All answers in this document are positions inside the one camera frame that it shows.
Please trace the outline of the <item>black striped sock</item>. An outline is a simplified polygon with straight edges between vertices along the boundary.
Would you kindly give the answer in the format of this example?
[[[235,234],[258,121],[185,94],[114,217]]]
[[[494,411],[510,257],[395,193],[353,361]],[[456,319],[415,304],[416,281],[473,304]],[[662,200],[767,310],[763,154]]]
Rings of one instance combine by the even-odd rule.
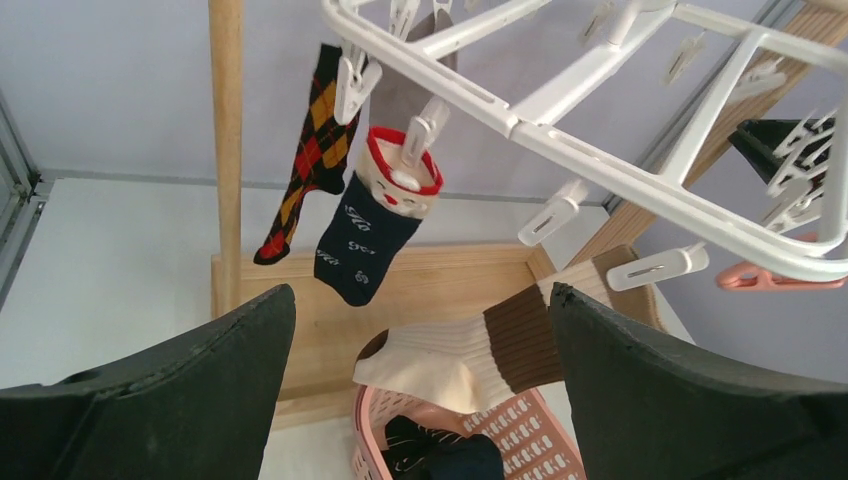
[[[453,445],[465,436],[444,429],[423,427],[406,416],[396,416],[384,427],[386,447],[383,460],[393,479],[418,467],[439,446]]]

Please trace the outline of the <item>brown beige striped sock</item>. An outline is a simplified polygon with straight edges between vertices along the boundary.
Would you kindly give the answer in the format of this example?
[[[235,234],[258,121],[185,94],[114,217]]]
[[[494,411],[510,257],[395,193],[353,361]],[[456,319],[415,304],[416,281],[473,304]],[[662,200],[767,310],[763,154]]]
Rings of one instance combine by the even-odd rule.
[[[565,283],[657,330],[665,328],[652,288],[613,290],[606,274],[636,257],[620,245],[565,268],[463,321],[394,327],[359,353],[358,385],[410,395],[470,414],[564,378],[548,316],[556,282]]]

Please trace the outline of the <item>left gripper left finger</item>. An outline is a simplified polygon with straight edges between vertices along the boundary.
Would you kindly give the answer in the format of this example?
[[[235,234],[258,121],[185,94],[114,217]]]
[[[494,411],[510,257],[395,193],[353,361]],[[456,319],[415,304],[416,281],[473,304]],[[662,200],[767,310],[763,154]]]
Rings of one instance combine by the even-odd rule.
[[[293,289],[53,385],[1,393],[5,479],[255,479],[296,326]]]

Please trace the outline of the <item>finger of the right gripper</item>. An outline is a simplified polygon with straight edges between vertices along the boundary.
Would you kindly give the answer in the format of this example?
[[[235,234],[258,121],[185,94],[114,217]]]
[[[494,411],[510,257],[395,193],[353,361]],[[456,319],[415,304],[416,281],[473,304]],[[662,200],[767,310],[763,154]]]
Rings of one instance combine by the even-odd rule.
[[[835,119],[745,120],[728,137],[730,144],[767,184],[769,193],[781,193],[795,176],[811,182],[810,191],[822,191]]]

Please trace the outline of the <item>navy dark sock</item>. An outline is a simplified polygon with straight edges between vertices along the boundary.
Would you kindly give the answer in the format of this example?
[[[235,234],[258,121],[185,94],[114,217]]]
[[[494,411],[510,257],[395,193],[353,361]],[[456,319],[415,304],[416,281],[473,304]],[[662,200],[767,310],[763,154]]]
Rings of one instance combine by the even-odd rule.
[[[497,445],[476,434],[453,444],[440,444],[424,459],[422,478],[431,480],[504,480]]]

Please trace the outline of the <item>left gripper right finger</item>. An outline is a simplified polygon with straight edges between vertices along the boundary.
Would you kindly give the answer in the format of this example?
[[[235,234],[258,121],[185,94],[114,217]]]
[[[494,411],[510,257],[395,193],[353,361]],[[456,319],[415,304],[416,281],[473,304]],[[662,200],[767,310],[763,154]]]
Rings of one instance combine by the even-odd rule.
[[[736,361],[563,284],[554,327],[590,479],[843,479],[847,388]]]

